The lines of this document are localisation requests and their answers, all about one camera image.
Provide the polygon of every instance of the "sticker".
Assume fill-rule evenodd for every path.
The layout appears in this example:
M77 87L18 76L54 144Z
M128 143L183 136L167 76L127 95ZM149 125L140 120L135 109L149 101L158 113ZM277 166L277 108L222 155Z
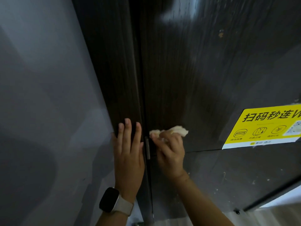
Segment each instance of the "sticker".
M301 137L301 105L243 110L222 149L295 142Z

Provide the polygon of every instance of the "left hand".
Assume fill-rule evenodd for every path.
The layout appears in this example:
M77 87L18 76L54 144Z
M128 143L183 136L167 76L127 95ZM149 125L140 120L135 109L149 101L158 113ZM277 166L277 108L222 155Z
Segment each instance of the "left hand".
M141 124L136 122L136 133L131 145L132 124L129 118L118 125L118 137L112 134L114 145L115 188L126 201L134 203L144 174Z

